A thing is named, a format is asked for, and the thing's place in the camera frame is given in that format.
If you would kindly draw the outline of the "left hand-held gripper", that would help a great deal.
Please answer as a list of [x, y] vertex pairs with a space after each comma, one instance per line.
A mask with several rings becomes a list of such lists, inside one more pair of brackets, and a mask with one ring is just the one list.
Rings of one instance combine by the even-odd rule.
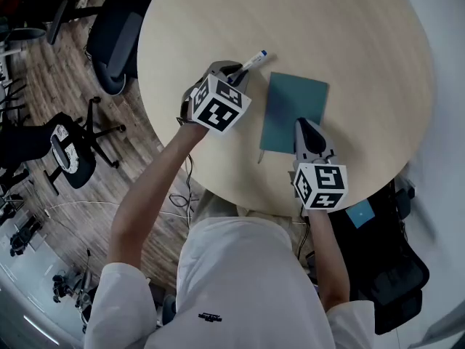
[[250, 74], [240, 63], [210, 64], [201, 79], [182, 96], [180, 124], [200, 124], [221, 135], [231, 129], [251, 104], [246, 95]]

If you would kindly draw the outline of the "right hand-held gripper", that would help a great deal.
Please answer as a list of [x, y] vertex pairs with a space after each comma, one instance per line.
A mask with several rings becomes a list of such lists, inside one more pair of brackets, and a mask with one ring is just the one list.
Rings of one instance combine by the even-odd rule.
[[306, 210], [336, 210], [348, 193], [347, 168], [339, 163], [332, 139], [316, 123], [295, 123], [292, 180], [296, 197]]

